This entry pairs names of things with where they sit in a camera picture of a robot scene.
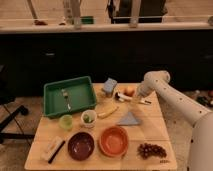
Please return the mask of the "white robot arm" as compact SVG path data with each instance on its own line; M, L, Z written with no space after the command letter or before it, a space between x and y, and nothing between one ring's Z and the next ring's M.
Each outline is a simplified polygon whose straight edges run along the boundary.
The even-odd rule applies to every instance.
M178 110L193 127L187 171L213 171L213 111L170 86L170 79L166 70L149 71L138 84L137 95L147 97L155 91Z

